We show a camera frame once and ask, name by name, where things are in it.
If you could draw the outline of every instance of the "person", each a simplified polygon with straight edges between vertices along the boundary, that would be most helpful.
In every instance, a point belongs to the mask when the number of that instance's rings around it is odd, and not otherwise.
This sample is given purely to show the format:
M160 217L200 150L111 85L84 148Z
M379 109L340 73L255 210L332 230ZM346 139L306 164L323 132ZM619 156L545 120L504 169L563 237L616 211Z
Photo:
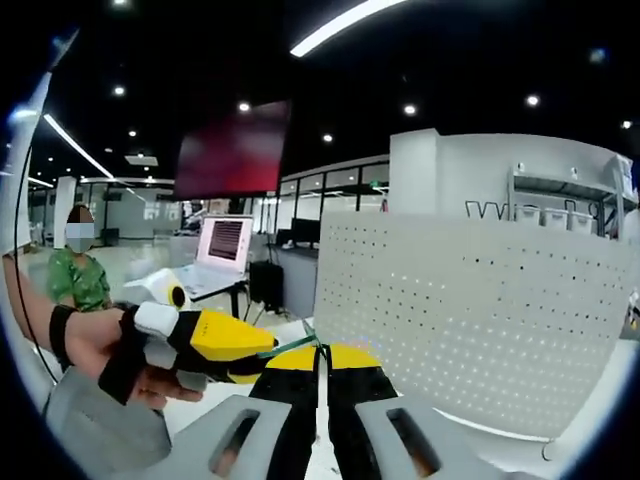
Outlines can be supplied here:
M29 280L17 271L10 255L2 257L2 264L9 303L22 334L51 352L49 323L55 304L36 292ZM114 308L74 312L67 322L65 346L69 359L78 370L96 381L122 336L119 324L122 314ZM183 388L168 370L148 366L138 377L131 395L131 399L156 410L164 408L168 397L197 402L202 399L202 393Z
M47 291L55 303L81 312L113 306L107 274L100 262L87 254L95 238L93 216L85 205L75 205L67 219L66 247L49 258Z

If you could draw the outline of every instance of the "red screen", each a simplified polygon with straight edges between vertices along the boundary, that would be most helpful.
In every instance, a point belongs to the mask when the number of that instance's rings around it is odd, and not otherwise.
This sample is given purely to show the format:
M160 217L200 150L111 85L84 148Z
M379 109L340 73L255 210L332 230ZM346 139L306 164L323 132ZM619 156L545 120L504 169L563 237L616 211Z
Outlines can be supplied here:
M288 121L288 103L276 102L188 134L174 195L189 200L275 191Z

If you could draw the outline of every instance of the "storage bin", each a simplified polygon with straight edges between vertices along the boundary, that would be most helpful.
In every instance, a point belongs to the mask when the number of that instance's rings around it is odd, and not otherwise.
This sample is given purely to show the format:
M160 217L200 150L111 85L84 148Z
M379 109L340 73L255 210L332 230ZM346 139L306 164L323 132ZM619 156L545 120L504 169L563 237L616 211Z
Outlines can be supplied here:
M557 208L545 208L542 211L542 225L556 230L566 230L569 212Z
M569 230L591 235L593 233L593 220L593 216L589 214L571 212L569 215Z
M540 225L540 209L533 206L516 205L516 222Z

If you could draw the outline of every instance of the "laptop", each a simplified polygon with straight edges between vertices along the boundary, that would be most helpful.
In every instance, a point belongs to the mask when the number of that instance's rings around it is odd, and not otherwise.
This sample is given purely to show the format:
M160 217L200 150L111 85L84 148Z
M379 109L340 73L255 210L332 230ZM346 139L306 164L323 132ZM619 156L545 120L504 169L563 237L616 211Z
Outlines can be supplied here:
M172 269L192 300L246 280L252 227L247 215L204 217L194 263Z

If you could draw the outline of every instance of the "computer tower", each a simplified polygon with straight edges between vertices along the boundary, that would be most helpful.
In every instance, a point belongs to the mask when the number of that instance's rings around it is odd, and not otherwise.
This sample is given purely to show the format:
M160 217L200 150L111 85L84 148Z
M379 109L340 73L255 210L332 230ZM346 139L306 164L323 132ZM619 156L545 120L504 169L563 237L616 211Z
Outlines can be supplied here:
M284 271L270 262L249 264L249 295L253 302L264 302L265 310L280 312L283 307Z

